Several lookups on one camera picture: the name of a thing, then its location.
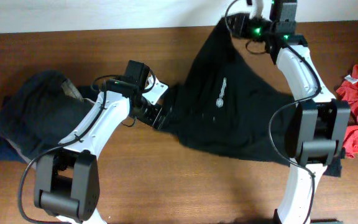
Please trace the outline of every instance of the white background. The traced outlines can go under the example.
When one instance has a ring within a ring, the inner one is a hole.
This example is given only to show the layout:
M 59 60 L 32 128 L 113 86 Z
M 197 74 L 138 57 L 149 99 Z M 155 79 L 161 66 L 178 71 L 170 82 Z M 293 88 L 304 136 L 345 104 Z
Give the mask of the white background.
M 0 0 L 0 33 L 212 26 L 231 1 Z M 269 18 L 271 0 L 261 1 L 263 16 Z M 233 11 L 244 6 L 240 1 Z M 358 20 L 358 0 L 298 0 L 296 20 Z

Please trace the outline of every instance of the green light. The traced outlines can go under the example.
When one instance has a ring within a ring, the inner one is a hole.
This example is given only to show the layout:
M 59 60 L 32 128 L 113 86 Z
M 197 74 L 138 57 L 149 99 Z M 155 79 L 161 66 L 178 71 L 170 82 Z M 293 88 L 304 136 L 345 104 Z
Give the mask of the green light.
M 258 34 L 258 35 L 260 35 L 260 28 L 256 28 L 256 29 L 255 29 L 255 33 Z

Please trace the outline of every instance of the black fabric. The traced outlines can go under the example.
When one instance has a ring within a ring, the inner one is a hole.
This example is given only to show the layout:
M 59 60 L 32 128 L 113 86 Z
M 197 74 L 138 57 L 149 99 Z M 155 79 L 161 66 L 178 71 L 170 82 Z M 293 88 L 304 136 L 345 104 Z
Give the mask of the black fabric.
M 224 78 L 223 106 L 218 107 Z M 273 113 L 290 102 L 292 96 L 276 91 L 245 63 L 221 20 L 195 58 L 185 84 L 165 97 L 164 107 L 173 107 L 162 131 L 200 151 L 289 165 L 273 150 L 267 130 Z M 284 155 L 283 136 L 294 112 L 295 107 L 283 111 L 272 125 L 273 139 Z M 332 175 L 339 176 L 340 168 L 339 164 L 330 169 Z
M 45 71 L 28 79 L 0 111 L 0 137 L 16 143 L 29 159 L 54 147 L 91 109 L 66 96 L 58 71 Z

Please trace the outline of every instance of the wooden surface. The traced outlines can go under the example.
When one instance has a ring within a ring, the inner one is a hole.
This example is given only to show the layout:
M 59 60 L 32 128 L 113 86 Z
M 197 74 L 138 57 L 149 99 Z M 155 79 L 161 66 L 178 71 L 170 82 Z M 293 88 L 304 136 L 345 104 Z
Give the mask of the wooden surface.
M 212 27 L 0 34 L 0 104 L 26 78 L 61 70 L 76 85 L 123 73 L 127 61 L 149 65 L 163 82 L 186 78 Z M 358 22 L 299 24 L 312 59 L 333 91 L 358 63 Z M 268 55 L 245 52 L 248 64 L 267 82 L 289 92 Z M 270 218 L 283 198 L 289 169 L 272 163 L 239 161 L 188 149 L 171 135 L 137 124 L 120 126 L 99 158 L 98 209 L 109 223 L 217 223 Z M 323 177 L 311 217 L 358 223 L 358 156 L 343 162 L 342 178 Z M 0 223 L 24 223 L 16 205 L 25 165 L 0 161 Z M 55 220 L 32 204 L 34 171 L 24 187 L 29 216 Z

